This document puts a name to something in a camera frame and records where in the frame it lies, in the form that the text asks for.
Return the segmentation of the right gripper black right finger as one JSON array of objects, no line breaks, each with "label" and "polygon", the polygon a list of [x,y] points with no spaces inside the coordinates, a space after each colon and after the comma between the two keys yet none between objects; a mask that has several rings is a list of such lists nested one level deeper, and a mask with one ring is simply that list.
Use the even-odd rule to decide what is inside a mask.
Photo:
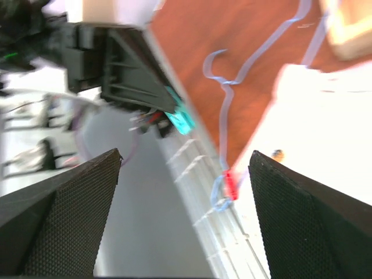
[{"label": "right gripper black right finger", "polygon": [[272,278],[370,278],[371,206],[254,151],[249,175]]}]

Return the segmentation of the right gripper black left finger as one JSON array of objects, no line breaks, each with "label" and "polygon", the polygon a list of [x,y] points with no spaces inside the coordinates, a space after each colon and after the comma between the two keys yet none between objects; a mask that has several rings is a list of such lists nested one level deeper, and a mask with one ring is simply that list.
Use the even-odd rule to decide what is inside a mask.
[{"label": "right gripper black left finger", "polygon": [[1,197],[3,276],[91,276],[119,179],[111,149]]}]

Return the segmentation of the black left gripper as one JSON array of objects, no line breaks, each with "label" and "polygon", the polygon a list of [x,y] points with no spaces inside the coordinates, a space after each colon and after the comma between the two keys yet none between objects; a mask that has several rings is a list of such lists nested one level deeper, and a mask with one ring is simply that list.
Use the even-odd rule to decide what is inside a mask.
[{"label": "black left gripper", "polygon": [[67,15],[46,18],[43,58],[66,70],[73,92],[101,87],[101,97],[130,108],[142,106],[174,113],[177,101],[144,32],[109,23],[71,23]]}]

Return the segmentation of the teal clothespin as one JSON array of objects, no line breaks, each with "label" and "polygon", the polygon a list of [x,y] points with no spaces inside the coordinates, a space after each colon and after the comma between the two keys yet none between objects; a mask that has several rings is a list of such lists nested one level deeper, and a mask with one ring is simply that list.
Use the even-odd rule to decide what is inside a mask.
[{"label": "teal clothespin", "polygon": [[166,112],[165,114],[180,134],[187,135],[195,128],[195,122],[192,119],[189,111],[185,107],[185,103],[183,102],[183,100],[175,93],[175,91],[171,87],[166,86],[166,89],[174,98],[177,105],[174,113]]}]

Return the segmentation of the red clothespin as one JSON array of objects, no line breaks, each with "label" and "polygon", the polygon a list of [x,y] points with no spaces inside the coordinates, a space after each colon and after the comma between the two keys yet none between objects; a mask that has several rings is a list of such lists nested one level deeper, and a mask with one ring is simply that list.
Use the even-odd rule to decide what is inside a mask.
[{"label": "red clothespin", "polygon": [[223,172],[223,179],[225,183],[225,193],[231,201],[238,199],[238,182],[235,179],[235,174],[231,169]]}]

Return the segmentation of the white pink-trimmed underwear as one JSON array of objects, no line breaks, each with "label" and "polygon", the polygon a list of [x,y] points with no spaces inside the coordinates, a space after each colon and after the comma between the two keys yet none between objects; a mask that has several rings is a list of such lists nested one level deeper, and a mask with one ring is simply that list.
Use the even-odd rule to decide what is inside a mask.
[{"label": "white pink-trimmed underwear", "polygon": [[371,203],[371,62],[332,73],[283,66],[273,98],[234,164],[239,177],[253,151]]}]

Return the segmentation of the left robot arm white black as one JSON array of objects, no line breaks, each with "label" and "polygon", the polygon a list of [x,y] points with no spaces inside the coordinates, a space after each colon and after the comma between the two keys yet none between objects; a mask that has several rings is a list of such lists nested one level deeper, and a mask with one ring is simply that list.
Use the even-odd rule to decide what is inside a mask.
[{"label": "left robot arm white black", "polygon": [[27,73],[45,59],[66,72],[66,88],[100,96],[125,109],[174,113],[172,83],[158,63],[146,30],[119,23],[116,1],[74,1],[60,13],[47,1],[1,2],[1,69]]}]

